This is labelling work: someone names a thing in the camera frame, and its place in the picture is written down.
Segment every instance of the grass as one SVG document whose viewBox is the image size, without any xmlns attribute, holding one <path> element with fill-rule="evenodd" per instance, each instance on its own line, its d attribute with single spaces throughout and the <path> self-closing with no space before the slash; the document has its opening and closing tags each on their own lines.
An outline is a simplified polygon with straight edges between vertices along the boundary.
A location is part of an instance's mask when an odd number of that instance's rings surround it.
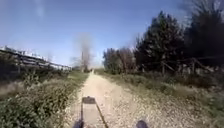
<svg viewBox="0 0 224 128">
<path fill-rule="evenodd" d="M 172 100 L 179 107 L 189 107 L 191 111 L 193 110 L 192 114 L 201 118 L 198 127 L 222 128 L 224 126 L 224 91 L 184 86 L 180 83 L 171 84 L 142 75 L 111 75 L 102 70 L 97 72 L 116 82 L 132 85 L 129 88 L 133 92 L 137 92 L 142 97 L 153 98 L 157 102 L 164 103 L 164 106 Z"/>
<path fill-rule="evenodd" d="M 5 98 L 0 101 L 0 127 L 59 127 L 68 96 L 86 78 L 87 74 L 72 72 L 66 78 L 49 81 Z"/>
</svg>

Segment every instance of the ground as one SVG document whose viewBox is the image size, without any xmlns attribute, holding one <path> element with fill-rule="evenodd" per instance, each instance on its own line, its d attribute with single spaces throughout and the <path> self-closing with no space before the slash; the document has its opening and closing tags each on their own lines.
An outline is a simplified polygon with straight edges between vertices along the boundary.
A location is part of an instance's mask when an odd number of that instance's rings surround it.
<svg viewBox="0 0 224 128">
<path fill-rule="evenodd" d="M 106 78 L 90 73 L 80 92 L 71 97 L 78 99 L 69 104 L 65 110 L 64 127 L 74 127 L 81 115 L 82 97 L 94 97 L 109 128 L 132 128 L 138 121 L 145 121 L 150 128 L 194 128 L 195 119 L 185 109 L 171 106 L 167 111 L 160 103 L 146 102 L 128 88 L 119 86 Z M 83 105 L 84 127 L 104 128 L 95 104 Z"/>
</svg>

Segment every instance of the fence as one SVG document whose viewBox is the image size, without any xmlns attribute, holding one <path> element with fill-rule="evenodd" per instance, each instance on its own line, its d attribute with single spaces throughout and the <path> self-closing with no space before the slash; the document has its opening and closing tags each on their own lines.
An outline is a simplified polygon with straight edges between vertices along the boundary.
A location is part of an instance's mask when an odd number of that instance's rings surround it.
<svg viewBox="0 0 224 128">
<path fill-rule="evenodd" d="M 221 71 L 223 72 L 223 64 L 219 64 L 219 66 L 205 66 L 201 62 L 202 61 L 212 61 L 212 60 L 223 60 L 224 55 L 220 56 L 206 56 L 206 57 L 199 57 L 199 58 L 187 58 L 182 60 L 175 60 L 175 61 L 160 61 L 160 62 L 150 62 L 146 64 L 148 67 L 159 67 L 159 71 L 163 74 L 166 72 L 175 72 L 175 73 L 187 73 L 187 74 L 201 74 L 201 73 L 211 73 L 214 71 Z"/>
<path fill-rule="evenodd" d="M 64 66 L 60 64 L 55 64 L 48 62 L 41 58 L 31 57 L 27 55 L 22 55 L 19 53 L 14 53 L 11 51 L 0 50 L 0 55 L 7 56 L 7 59 L 12 59 L 13 63 L 18 67 L 18 72 L 21 68 L 54 68 L 58 70 L 71 70 L 69 66 Z"/>
</svg>

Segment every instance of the shrub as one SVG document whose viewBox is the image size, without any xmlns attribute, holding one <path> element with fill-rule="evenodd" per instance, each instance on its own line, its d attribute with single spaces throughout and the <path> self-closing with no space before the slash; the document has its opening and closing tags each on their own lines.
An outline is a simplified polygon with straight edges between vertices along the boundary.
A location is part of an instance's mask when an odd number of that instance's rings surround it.
<svg viewBox="0 0 224 128">
<path fill-rule="evenodd" d="M 61 82 L 48 83 L 0 101 L 0 126 L 3 128 L 51 127 L 48 120 L 58 111 L 65 109 L 68 96 L 85 78 L 78 77 L 77 80 L 65 79 Z"/>
</svg>

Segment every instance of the railing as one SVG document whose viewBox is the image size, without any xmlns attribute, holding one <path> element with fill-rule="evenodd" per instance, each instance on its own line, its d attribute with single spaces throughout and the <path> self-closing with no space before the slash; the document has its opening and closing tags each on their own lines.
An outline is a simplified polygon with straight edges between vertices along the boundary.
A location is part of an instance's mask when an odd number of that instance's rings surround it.
<svg viewBox="0 0 224 128">
<path fill-rule="evenodd" d="M 69 66 L 51 63 L 51 62 L 48 62 L 41 58 L 22 55 L 22 54 L 14 53 L 11 51 L 0 50 L 0 54 L 2 54 L 2 55 L 5 54 L 5 55 L 12 57 L 15 65 L 17 65 L 19 69 L 21 67 L 34 67 L 34 68 L 52 67 L 54 69 L 59 69 L 59 70 L 71 70 L 72 69 Z"/>
</svg>

